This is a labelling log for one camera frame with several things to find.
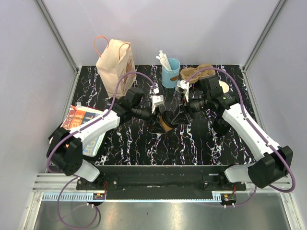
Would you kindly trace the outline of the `single black cup lid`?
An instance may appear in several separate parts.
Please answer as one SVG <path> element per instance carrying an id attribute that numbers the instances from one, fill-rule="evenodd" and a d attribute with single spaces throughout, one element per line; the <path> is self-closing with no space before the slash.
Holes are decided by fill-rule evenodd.
<path id="1" fill-rule="evenodd" d="M 164 111 L 164 112 L 167 114 L 167 118 L 166 118 L 167 123 L 168 124 L 172 124 L 172 119 L 174 118 L 173 112 L 172 111 Z"/>

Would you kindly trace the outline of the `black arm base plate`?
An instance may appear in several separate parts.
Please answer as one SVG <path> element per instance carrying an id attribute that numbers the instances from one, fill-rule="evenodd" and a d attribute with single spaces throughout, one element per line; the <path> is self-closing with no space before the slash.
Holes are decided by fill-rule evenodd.
<path id="1" fill-rule="evenodd" d="M 209 191 L 245 191 L 241 182 L 231 183 L 223 175 L 224 165 L 105 165 L 98 166 L 100 176 L 96 182 L 79 179 L 77 190 L 101 190 L 103 182 L 108 191 L 135 187 L 187 187 Z"/>

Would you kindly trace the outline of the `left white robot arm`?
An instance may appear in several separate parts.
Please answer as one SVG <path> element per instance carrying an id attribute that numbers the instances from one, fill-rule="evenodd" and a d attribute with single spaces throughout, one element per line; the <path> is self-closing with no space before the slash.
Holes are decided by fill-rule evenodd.
<path id="1" fill-rule="evenodd" d="M 74 175 L 87 180 L 94 190 L 103 186 L 100 171 L 83 157 L 83 150 L 97 137 L 117 128 L 133 117 L 152 122 L 157 118 L 158 107 L 164 104 L 159 90 L 154 90 L 151 106 L 141 107 L 142 89 L 132 87 L 126 95 L 113 99 L 109 109 L 88 122 L 72 128 L 57 128 L 47 151 L 47 164 L 54 164 L 66 176 Z"/>

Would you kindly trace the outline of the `single brown paper cup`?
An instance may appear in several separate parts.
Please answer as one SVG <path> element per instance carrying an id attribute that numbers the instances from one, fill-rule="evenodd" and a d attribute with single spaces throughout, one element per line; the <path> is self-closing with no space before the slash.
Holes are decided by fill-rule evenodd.
<path id="1" fill-rule="evenodd" d="M 163 130 L 165 132 L 169 132 L 170 130 L 174 129 L 174 127 L 172 126 L 172 124 L 167 123 L 166 118 L 167 118 L 167 114 L 165 112 L 163 112 L 160 115 L 159 122 L 160 122 L 160 125 L 163 128 Z"/>

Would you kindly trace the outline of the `printed kraft paper bag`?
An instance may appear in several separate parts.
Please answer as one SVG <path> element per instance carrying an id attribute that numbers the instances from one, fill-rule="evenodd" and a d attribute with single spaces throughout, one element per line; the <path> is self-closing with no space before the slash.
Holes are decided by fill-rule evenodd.
<path id="1" fill-rule="evenodd" d="M 130 74 L 119 81 L 127 72 L 135 71 L 132 49 L 129 42 L 111 39 L 103 52 L 96 48 L 96 41 L 105 36 L 94 39 L 93 45 L 99 58 L 96 68 L 109 97 L 125 96 L 136 79 L 136 74 Z"/>

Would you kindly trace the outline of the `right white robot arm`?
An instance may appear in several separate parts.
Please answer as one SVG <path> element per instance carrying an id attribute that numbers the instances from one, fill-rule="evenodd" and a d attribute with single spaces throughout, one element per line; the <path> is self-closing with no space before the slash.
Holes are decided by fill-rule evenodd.
<path id="1" fill-rule="evenodd" d="M 226 133 L 234 129 L 252 152 L 255 162 L 229 166 L 218 177 L 218 185 L 224 190 L 237 182 L 253 183 L 257 188 L 267 186 L 284 193 L 295 189 L 296 181 L 290 169 L 293 151 L 289 146 L 281 146 L 274 141 L 247 112 L 240 93 L 225 92 L 215 76 L 206 80 L 206 94 L 199 100 L 189 99 L 189 83 L 179 80 L 176 91 L 181 93 L 183 102 L 175 113 L 176 118 L 189 122 L 201 110 L 217 113 L 215 131 Z"/>

